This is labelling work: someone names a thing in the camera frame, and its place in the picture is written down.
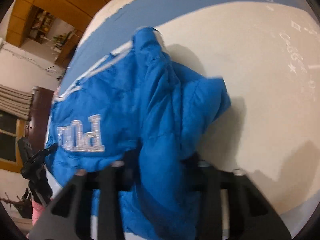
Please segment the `blue and white bedspread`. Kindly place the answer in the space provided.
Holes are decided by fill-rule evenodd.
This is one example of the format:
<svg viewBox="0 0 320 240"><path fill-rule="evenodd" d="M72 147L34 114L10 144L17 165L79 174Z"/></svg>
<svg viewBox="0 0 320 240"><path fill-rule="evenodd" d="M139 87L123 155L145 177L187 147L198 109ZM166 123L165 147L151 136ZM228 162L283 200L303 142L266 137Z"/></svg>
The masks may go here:
<svg viewBox="0 0 320 240"><path fill-rule="evenodd" d="M293 239L319 239L319 0L112 0L86 28L61 94L143 27L161 33L178 69L225 83L231 106L201 132L200 155L246 172Z"/></svg>

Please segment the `dark brown cabinet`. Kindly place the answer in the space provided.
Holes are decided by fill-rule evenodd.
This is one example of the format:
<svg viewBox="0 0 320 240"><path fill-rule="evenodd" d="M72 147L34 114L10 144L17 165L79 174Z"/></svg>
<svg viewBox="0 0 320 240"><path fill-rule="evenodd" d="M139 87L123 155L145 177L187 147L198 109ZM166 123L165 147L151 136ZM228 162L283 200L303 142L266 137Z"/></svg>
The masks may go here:
<svg viewBox="0 0 320 240"><path fill-rule="evenodd" d="M53 93L52 90L39 86L33 88L33 99L25 135L35 152L44 149Z"/></svg>

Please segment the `blue puffer jacket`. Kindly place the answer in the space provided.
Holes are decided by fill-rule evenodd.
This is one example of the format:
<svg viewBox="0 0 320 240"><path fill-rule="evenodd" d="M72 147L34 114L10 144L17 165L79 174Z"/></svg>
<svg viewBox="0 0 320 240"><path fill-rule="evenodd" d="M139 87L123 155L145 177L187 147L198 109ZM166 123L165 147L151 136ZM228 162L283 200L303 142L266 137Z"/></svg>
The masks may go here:
<svg viewBox="0 0 320 240"><path fill-rule="evenodd" d="M139 178L119 195L123 227L145 239L194 239L200 195L184 163L231 101L222 78L173 62L160 33L139 29L128 48L97 61L53 99L47 170L64 186L139 148Z"/></svg>

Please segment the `wooden desk with shelf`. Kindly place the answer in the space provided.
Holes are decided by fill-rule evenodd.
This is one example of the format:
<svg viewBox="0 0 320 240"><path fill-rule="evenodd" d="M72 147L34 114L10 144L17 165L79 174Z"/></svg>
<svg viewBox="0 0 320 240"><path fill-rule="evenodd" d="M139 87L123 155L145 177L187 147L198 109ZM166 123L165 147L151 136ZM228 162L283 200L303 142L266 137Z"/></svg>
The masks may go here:
<svg viewBox="0 0 320 240"><path fill-rule="evenodd" d="M39 7L31 7L23 48L42 59L67 68L82 32Z"/></svg>

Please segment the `orange wooden wardrobe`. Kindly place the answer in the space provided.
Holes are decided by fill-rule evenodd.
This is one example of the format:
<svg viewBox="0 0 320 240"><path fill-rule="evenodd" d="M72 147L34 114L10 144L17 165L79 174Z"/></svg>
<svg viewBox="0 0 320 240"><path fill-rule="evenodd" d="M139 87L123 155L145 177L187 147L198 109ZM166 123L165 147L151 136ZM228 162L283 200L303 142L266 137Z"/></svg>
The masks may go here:
<svg viewBox="0 0 320 240"><path fill-rule="evenodd" d="M111 0L15 0L6 41L20 47L27 36L31 12L41 8L84 32L93 16Z"/></svg>

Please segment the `pink checkered clothing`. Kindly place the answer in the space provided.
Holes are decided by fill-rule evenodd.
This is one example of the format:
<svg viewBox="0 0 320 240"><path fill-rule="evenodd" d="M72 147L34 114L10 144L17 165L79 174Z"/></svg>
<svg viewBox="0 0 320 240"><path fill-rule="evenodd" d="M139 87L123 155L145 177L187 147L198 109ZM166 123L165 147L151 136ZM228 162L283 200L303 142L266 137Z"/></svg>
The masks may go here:
<svg viewBox="0 0 320 240"><path fill-rule="evenodd" d="M42 213L46 210L46 207L43 206L42 204L36 202L35 200L32 200L32 226L36 224L38 221L39 217L42 215Z"/></svg>

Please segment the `window with blind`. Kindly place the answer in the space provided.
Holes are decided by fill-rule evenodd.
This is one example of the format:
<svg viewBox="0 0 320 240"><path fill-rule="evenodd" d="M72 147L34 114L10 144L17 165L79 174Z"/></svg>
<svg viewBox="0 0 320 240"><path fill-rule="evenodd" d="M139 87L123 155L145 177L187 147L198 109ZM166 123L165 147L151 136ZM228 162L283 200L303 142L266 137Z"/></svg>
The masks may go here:
<svg viewBox="0 0 320 240"><path fill-rule="evenodd" d="M33 96L1 85L1 169L20 172L22 159L18 140L25 135Z"/></svg>

